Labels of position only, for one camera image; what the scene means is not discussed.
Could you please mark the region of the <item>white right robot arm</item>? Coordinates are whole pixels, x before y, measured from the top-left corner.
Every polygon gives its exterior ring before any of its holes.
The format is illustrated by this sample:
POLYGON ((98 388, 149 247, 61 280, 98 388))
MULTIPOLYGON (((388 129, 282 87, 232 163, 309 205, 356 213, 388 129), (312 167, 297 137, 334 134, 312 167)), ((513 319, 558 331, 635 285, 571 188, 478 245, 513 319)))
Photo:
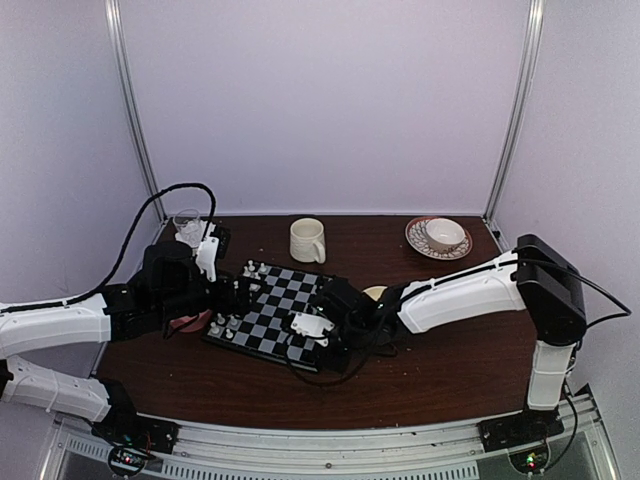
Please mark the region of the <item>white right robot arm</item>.
POLYGON ((445 324, 483 315, 527 311, 536 344, 527 408, 513 419, 519 440, 535 440, 551 424, 573 350, 587 321, 578 270, 533 234, 514 249, 466 270, 387 287, 378 299, 344 278, 325 282, 313 308, 334 325, 330 345, 346 349, 384 345, 399 333, 424 334, 445 324))

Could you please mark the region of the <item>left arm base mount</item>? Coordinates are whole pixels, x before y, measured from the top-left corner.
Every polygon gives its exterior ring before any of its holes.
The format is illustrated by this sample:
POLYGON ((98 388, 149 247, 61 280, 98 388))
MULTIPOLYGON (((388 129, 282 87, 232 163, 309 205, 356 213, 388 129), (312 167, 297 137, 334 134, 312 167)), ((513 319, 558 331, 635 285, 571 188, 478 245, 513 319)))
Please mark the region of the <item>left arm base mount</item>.
POLYGON ((111 446, 107 465, 119 477, 129 478, 158 461, 158 454, 171 454, 179 426, 175 422, 135 415, 116 420, 89 422, 91 433, 111 446))

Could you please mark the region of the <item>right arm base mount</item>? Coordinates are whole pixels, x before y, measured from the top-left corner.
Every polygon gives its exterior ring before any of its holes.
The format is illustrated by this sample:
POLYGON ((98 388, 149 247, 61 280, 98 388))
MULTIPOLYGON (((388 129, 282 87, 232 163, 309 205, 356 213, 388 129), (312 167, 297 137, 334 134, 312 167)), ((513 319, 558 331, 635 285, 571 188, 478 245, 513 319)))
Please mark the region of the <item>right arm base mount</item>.
POLYGON ((480 438, 486 453, 506 450, 511 466, 521 474, 541 474, 551 460, 549 439, 565 431, 555 411, 522 411, 481 421, 480 438))

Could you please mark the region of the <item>cream bowl of black pieces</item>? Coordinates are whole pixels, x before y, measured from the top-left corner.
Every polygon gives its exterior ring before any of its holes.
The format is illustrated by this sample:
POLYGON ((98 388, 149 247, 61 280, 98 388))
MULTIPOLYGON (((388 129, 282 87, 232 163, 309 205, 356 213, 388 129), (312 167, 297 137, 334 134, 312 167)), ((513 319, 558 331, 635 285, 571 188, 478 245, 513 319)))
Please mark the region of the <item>cream bowl of black pieces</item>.
POLYGON ((363 293, 366 294, 372 300, 379 301, 382 298, 386 289, 387 287, 382 285, 370 286, 365 288, 363 290, 363 293))

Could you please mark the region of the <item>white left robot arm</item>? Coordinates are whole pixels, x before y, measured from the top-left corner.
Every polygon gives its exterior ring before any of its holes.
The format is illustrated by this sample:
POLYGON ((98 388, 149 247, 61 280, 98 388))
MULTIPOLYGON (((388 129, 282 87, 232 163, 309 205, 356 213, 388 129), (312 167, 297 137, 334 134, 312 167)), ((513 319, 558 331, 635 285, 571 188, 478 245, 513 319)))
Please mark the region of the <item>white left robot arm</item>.
POLYGON ((125 388, 79 378, 23 359, 23 354, 78 343, 116 343, 160 332, 170 337, 206 312, 240 316, 251 303, 251 279, 216 271, 219 243, 198 249, 178 241, 146 248, 126 283, 41 304, 1 309, 1 399, 103 424, 123 444, 144 433, 125 388))

